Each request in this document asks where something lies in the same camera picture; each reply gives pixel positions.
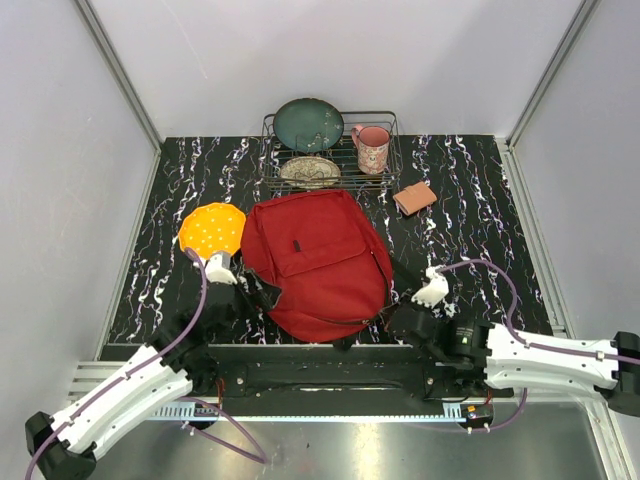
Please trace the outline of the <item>red backpack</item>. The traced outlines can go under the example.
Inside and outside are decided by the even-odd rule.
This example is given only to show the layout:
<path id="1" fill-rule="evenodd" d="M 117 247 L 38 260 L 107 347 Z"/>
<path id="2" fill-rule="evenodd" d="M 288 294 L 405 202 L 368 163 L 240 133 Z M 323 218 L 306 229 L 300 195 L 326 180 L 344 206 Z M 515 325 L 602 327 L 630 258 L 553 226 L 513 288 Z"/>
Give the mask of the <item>red backpack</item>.
<path id="1" fill-rule="evenodd" d="M 245 270 L 282 289 L 277 307 L 264 312 L 307 343 L 339 343 L 384 318 L 395 304 L 394 279 L 420 286 L 345 190 L 254 205 L 240 250 Z"/>

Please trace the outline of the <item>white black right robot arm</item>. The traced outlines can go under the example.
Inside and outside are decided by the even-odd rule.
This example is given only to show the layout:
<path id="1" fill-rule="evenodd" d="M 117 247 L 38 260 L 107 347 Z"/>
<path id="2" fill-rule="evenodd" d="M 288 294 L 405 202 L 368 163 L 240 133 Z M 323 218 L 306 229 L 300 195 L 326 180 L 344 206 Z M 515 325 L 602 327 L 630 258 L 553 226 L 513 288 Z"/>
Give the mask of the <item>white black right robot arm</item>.
<path id="1" fill-rule="evenodd" d="M 454 372 L 457 390 L 541 389 L 601 397 L 610 410 L 639 415 L 639 336 L 619 331 L 611 340 L 580 340 L 521 332 L 485 320 L 438 319 L 412 302 L 388 323 L 429 363 Z"/>

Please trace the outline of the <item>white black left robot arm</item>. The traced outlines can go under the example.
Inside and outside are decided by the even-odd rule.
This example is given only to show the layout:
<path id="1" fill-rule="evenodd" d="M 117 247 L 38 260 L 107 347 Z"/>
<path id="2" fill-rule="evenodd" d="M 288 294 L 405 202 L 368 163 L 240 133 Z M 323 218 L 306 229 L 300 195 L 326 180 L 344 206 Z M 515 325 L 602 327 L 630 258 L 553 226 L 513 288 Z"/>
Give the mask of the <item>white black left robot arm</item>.
<path id="1" fill-rule="evenodd" d="M 31 456 L 25 476 L 87 479 L 122 437 L 174 401 L 206 404 L 225 417 L 220 401 L 228 385 L 209 343 L 240 309 L 237 279 L 225 267 L 200 271 L 196 307 L 161 323 L 113 374 L 55 414 L 37 412 L 25 423 Z"/>

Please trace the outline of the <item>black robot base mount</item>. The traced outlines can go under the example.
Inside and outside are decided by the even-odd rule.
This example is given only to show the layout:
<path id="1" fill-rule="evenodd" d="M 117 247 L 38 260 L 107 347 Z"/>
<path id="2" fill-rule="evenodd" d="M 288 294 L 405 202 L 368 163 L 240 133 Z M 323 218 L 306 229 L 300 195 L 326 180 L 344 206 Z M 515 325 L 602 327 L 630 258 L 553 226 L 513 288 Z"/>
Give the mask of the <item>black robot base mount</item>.
<path id="1" fill-rule="evenodd" d="M 211 345 L 204 354 L 235 417 L 426 415 L 488 392 L 479 372 L 433 364 L 406 345 Z"/>

